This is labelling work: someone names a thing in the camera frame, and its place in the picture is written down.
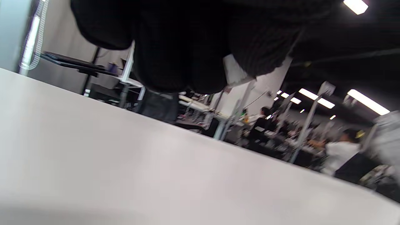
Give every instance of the white table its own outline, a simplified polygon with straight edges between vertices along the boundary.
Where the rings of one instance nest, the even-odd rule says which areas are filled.
[[[186,106],[186,107],[190,107],[190,108],[200,111],[202,113],[205,113],[205,112],[208,112],[211,110],[210,107],[208,107],[198,101],[195,101],[191,98],[188,98],[184,95],[179,95],[179,99],[182,100],[182,101],[179,101],[179,104]],[[214,139],[220,140],[224,136],[224,132],[226,132],[226,123],[227,123],[229,117],[222,113],[214,113],[214,112],[211,112],[211,115],[214,118],[218,119],[218,121],[219,121],[217,130],[215,131]]]
[[[0,224],[398,225],[379,195],[0,70]]]

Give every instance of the chair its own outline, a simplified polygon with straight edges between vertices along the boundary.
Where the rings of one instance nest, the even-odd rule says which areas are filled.
[[[307,168],[311,166],[314,155],[306,151],[300,150],[293,164]]]
[[[135,107],[134,112],[144,116],[160,120],[181,127],[186,130],[198,130],[201,134],[213,137],[219,121],[215,118],[211,120],[210,127],[206,130],[202,126],[196,124],[187,124],[177,122],[179,110],[179,95],[157,93],[147,90],[141,101]]]
[[[266,131],[266,127],[268,126],[269,121],[264,118],[258,118],[254,123],[253,128],[250,130],[247,139],[252,142],[256,140],[260,140],[261,142],[267,142],[269,138],[264,135]]]
[[[215,118],[211,120],[210,127],[208,129],[203,128],[202,126],[195,125],[195,124],[186,124],[181,122],[176,122],[174,125],[186,130],[198,130],[200,134],[207,136],[207,137],[214,137],[215,132],[217,131],[219,121]]]
[[[335,177],[353,184],[358,184],[359,180],[365,174],[379,165],[379,162],[368,158],[362,153],[357,153],[341,168],[336,170]]]

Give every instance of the metal pole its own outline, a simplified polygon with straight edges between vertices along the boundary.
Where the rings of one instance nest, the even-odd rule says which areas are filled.
[[[283,123],[285,122],[286,117],[288,117],[289,109],[292,107],[292,104],[293,104],[293,102],[290,102],[287,105],[286,110],[282,115],[283,118],[279,121],[278,128],[276,129],[276,133],[277,134],[279,134],[279,131],[281,130],[281,128],[283,126]]]
[[[135,42],[132,43],[130,47],[128,59],[126,60],[126,64],[124,70],[122,71],[121,81],[126,82],[129,79],[130,72],[132,71],[133,66],[133,53],[135,52]]]
[[[120,108],[125,108],[125,103],[126,103],[126,97],[128,96],[128,91],[129,91],[129,84],[124,84],[124,88],[122,89],[121,92],[121,98],[120,98]]]
[[[96,46],[96,52],[93,55],[92,64],[95,64],[97,62],[97,58],[99,57],[100,50],[101,50],[101,48]]]
[[[251,90],[253,90],[255,83],[256,83],[256,80],[252,80],[252,81],[249,82],[249,84],[248,84],[248,86],[246,88],[246,91],[244,92],[242,101],[240,102],[238,111],[235,114],[233,124],[235,124],[236,122],[239,121],[240,114],[242,113],[243,108],[244,108],[244,104],[246,104],[247,100],[249,99]]]
[[[146,88],[143,86],[143,87],[140,89],[138,101],[143,100],[143,97],[144,97],[144,93],[145,93],[145,92],[146,92]]]
[[[318,106],[318,100],[321,99],[321,96],[318,96],[318,98],[314,101],[314,103],[312,104],[311,110],[308,113],[307,119],[304,123],[303,129],[300,132],[299,138],[297,139],[297,146],[296,146],[296,150],[292,156],[292,158],[290,159],[290,163],[294,163],[294,161],[296,160],[297,155],[299,154],[299,151],[302,149],[303,144],[305,139],[307,138],[307,130],[308,127],[310,126],[311,120],[314,116],[315,110],[317,109]]]
[[[362,148],[361,148],[361,152],[362,152],[362,153],[365,152],[365,151],[367,151],[367,149],[368,149],[368,147],[369,147],[369,145],[370,145],[370,143],[371,143],[371,140],[372,140],[372,138],[374,137],[374,135],[375,135],[375,133],[376,133],[377,128],[378,128],[378,125],[374,125],[374,126],[371,128],[370,132],[368,133],[367,138],[365,139],[365,141],[364,141],[364,143],[363,143],[363,145],[362,145]]]

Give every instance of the ceiling light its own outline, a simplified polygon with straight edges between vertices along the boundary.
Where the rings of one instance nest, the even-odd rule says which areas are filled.
[[[328,102],[327,100],[321,98],[320,100],[318,100],[318,103],[320,103],[321,105],[325,106],[326,108],[333,108],[335,107],[335,104]]]
[[[309,97],[312,100],[316,100],[318,98],[318,95],[311,93],[310,91],[308,91],[304,88],[300,89],[299,93],[304,94],[305,96]]]
[[[366,105],[368,108],[377,112],[381,116],[390,113],[389,110],[385,109],[383,106],[379,105],[378,103],[374,102],[373,100],[369,99],[367,96],[361,94],[360,92],[358,92],[354,89],[350,90],[347,94],[350,95],[351,97],[355,98],[357,101],[361,102],[362,104]]]
[[[302,88],[300,89],[299,93],[304,94],[305,96],[309,97],[312,100],[316,100],[318,98],[318,95]],[[335,106],[335,104],[321,98],[320,100],[318,100],[318,103],[320,103],[321,105],[327,107],[327,108],[333,108]]]
[[[291,102],[294,102],[294,103],[296,103],[296,104],[300,104],[300,103],[301,103],[301,100],[299,100],[299,99],[297,99],[297,98],[292,98],[290,101],[291,101]]]
[[[287,97],[289,97],[289,95],[288,95],[288,94],[286,94],[286,93],[283,93],[281,96],[282,96],[282,97],[284,97],[284,98],[287,98]]]
[[[368,5],[362,0],[344,0],[343,3],[353,10],[353,12],[355,12],[357,15],[364,13],[368,8]]]

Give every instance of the desk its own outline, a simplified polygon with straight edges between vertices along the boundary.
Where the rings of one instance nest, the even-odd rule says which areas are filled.
[[[55,60],[55,59],[53,59],[53,58],[51,58],[51,57],[48,57],[48,56],[45,55],[45,54],[41,54],[40,57],[41,57],[42,59],[45,59],[45,60],[47,60],[47,61],[49,61],[49,62],[52,62],[52,63],[54,63],[54,64],[56,64],[56,65],[59,65],[59,66],[62,66],[62,67],[66,67],[66,68],[77,69],[80,73],[86,74],[87,77],[86,77],[86,79],[85,79],[85,82],[84,82],[84,84],[83,84],[83,89],[82,89],[82,91],[81,91],[81,94],[82,94],[82,95],[85,94],[86,87],[87,87],[87,85],[88,85],[88,83],[89,83],[89,80],[90,80],[90,76],[97,76],[97,73],[102,73],[102,74],[106,74],[106,75],[109,75],[109,76],[115,76],[115,77],[118,78],[118,74],[111,73],[111,72],[108,72],[108,71],[106,71],[106,70],[100,70],[100,69],[90,68],[90,67],[86,67],[86,66],[81,66],[81,65],[73,64],[73,63],[60,62],[60,61]]]
[[[361,187],[3,69],[0,94],[0,224],[399,224]]]
[[[184,95],[179,95],[179,99],[183,100],[183,101],[179,101],[179,104],[186,106],[186,107],[190,107],[190,108],[200,111],[202,113],[206,113],[211,110],[210,107],[208,107],[200,102],[197,102],[191,98],[188,98]],[[214,112],[209,112],[209,113],[214,118],[218,119],[218,121],[219,121],[218,128],[215,131],[214,139],[221,140],[221,138],[224,135],[224,132],[226,132],[226,123],[229,120],[229,117],[227,117],[226,115],[221,114],[221,113],[214,113]]]

